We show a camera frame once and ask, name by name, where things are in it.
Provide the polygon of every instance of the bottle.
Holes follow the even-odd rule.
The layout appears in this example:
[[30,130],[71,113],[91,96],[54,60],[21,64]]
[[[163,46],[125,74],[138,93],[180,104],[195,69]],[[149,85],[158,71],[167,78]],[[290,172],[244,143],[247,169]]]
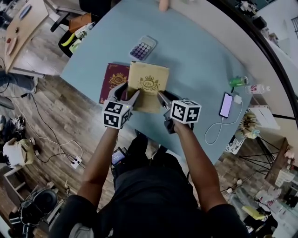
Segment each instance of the bottle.
[[231,87],[239,87],[239,86],[248,85],[248,78],[246,76],[232,78],[232,79],[230,79],[229,84]]
[[245,87],[245,92],[247,94],[263,94],[268,91],[270,91],[270,87],[265,87],[263,84],[255,84]]

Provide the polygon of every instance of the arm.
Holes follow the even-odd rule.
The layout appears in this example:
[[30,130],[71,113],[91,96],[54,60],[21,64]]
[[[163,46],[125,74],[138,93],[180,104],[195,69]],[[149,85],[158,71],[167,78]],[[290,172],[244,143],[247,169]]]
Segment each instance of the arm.
[[174,130],[179,136],[202,209],[207,212],[212,207],[226,204],[220,192],[215,167],[200,146],[196,136],[187,125],[175,120],[174,123]]
[[83,183],[78,195],[86,198],[96,207],[108,175],[118,133],[118,129],[111,127],[106,129],[83,174]]

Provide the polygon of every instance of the power strip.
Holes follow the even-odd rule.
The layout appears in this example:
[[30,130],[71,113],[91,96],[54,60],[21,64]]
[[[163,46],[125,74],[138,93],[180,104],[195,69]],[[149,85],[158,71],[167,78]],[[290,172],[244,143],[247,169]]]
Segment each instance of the power strip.
[[82,162],[82,159],[77,156],[77,157],[75,157],[75,159],[73,160],[73,162],[71,162],[71,166],[74,169],[76,169],[81,162]]

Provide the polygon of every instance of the white charging cable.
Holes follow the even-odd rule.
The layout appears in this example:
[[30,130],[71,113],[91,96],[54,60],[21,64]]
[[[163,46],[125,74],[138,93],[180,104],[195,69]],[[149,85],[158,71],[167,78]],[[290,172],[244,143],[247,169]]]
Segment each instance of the white charging cable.
[[[209,128],[208,128],[207,131],[205,132],[205,142],[206,142],[208,145],[213,145],[213,144],[217,141],[217,139],[218,139],[218,137],[219,137],[219,134],[220,134],[220,131],[222,130],[223,125],[232,125],[232,124],[236,123],[236,122],[238,121],[240,115],[241,115],[242,109],[243,109],[243,102],[241,101],[241,110],[240,110],[240,113],[239,113],[239,115],[238,115],[236,121],[231,122],[231,123],[224,123],[224,117],[222,117],[222,121],[221,121],[221,122],[216,122],[216,123],[213,123],[211,126],[209,126]],[[207,142],[207,140],[206,140],[206,136],[207,136],[208,131],[209,131],[209,130],[211,129],[211,127],[213,127],[214,125],[219,125],[219,124],[220,124],[220,128],[219,128],[219,132],[218,132],[218,134],[217,134],[216,139],[215,139],[212,143]]]

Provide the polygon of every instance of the phone screen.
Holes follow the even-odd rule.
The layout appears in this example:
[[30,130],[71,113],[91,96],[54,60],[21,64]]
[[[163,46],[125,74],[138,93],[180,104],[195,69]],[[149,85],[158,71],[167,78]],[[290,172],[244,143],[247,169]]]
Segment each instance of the phone screen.
[[225,93],[223,97],[222,108],[220,109],[219,115],[221,115],[222,117],[228,118],[232,101],[233,101],[233,96]]

